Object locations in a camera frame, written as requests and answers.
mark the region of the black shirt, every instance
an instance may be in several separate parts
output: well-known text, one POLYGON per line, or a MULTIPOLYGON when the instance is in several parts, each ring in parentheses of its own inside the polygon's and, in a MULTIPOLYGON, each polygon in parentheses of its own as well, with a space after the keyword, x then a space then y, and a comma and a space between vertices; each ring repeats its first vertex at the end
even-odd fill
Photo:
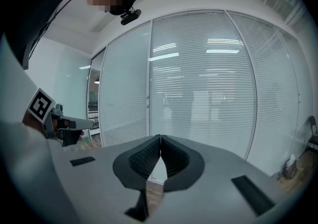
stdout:
POLYGON ((62 0, 4 0, 1 26, 19 63, 26 69, 28 43, 33 42, 62 0))

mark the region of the cable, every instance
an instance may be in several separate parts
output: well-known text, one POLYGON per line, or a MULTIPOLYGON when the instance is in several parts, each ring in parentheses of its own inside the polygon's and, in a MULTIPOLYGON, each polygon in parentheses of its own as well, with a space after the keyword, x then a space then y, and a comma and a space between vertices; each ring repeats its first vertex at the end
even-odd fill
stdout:
POLYGON ((47 23, 41 28, 41 30, 39 31, 38 36, 37 36, 36 39, 33 41, 33 44, 32 44, 32 47, 31 47, 31 51, 30 51, 30 55, 29 55, 29 59, 32 57, 33 52, 34 52, 34 49, 36 48, 36 46, 37 46, 37 44, 39 43, 40 39, 43 37, 43 35, 44 35, 44 34, 46 33, 46 31, 48 30, 48 28, 49 28, 50 24, 52 23, 52 21, 53 21, 53 20, 55 19, 55 17, 61 12, 61 10, 62 10, 63 8, 65 8, 65 6, 66 6, 67 4, 70 3, 70 1, 71 1, 71 0, 68 0, 67 3, 65 3, 65 4, 61 7, 61 9, 60 9, 59 11, 57 11, 58 8, 56 8, 55 14, 54 14, 53 18, 52 18, 49 22, 47 22, 47 23))

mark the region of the chair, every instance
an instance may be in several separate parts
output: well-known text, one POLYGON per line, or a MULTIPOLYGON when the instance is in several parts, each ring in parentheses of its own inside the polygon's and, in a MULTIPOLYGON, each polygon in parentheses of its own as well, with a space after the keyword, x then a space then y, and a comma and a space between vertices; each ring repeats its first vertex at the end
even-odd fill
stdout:
POLYGON ((308 141, 307 149, 310 149, 309 144, 313 144, 313 149, 316 150, 315 146, 318 146, 318 130, 314 116, 309 117, 309 123, 312 130, 312 137, 308 141))

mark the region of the horizontal blinds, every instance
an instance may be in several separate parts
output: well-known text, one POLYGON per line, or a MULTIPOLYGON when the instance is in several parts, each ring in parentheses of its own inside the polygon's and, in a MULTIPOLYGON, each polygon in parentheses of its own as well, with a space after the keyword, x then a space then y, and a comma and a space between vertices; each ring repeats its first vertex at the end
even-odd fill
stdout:
POLYGON ((105 146, 145 137, 150 24, 111 42, 100 80, 100 128, 105 146))
POLYGON ((247 161, 272 175, 288 158, 294 137, 298 110, 295 72, 273 25, 234 12, 230 15, 248 46, 256 78, 257 122, 247 161))
POLYGON ((313 114, 313 91, 311 78, 306 57, 298 43, 298 40, 282 29, 278 28, 278 31, 287 46, 296 73, 299 92, 299 110, 296 130, 301 131, 301 133, 295 133, 290 154, 300 156, 311 136, 310 125, 308 123, 304 125, 308 117, 313 114))
POLYGON ((247 53, 223 12, 153 23, 150 134, 168 134, 244 157, 255 95, 247 53))

